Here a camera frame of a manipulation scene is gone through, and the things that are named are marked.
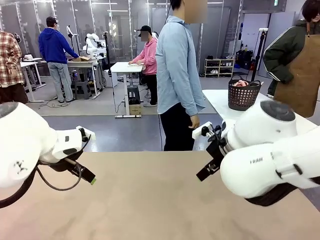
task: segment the hand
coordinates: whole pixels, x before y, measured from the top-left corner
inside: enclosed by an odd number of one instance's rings
[[[192,122],[192,126],[189,126],[190,129],[196,129],[200,126],[200,120],[198,115],[193,115],[190,117],[191,122]]]
[[[10,77],[12,78],[16,78],[18,76],[17,70],[13,68],[9,69],[9,74],[10,74]]]

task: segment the person in pink hoodie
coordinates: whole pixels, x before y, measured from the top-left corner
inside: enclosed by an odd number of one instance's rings
[[[142,41],[147,41],[139,56],[129,62],[129,64],[144,65],[142,73],[144,74],[146,85],[150,90],[151,100],[145,103],[144,107],[156,107],[158,105],[157,94],[157,62],[156,48],[158,40],[152,36],[151,27],[143,26],[141,33]]]

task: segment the plaid shirt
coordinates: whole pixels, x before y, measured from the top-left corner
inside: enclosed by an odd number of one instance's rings
[[[14,35],[0,31],[0,85],[25,82],[20,64],[21,56],[21,49]],[[15,71],[16,77],[13,77],[9,71]]]

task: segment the ceiling light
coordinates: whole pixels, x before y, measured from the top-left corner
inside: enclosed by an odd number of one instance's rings
[[[128,10],[107,10],[108,12],[128,12]]]
[[[105,5],[109,5],[109,4],[111,4],[111,5],[117,5],[118,3],[116,3],[116,2],[112,2],[112,3],[107,3],[107,2],[93,2],[92,4],[94,4],[94,5],[99,5],[99,4],[105,4]]]

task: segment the man in blue hoodie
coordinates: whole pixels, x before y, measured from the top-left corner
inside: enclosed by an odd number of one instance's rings
[[[59,103],[74,101],[71,90],[71,78],[68,71],[67,57],[65,51],[75,59],[79,56],[72,50],[65,37],[57,30],[57,20],[49,16],[46,19],[47,28],[39,36],[39,50],[48,63],[50,75],[54,81],[55,91]],[[65,99],[61,90],[63,84]]]

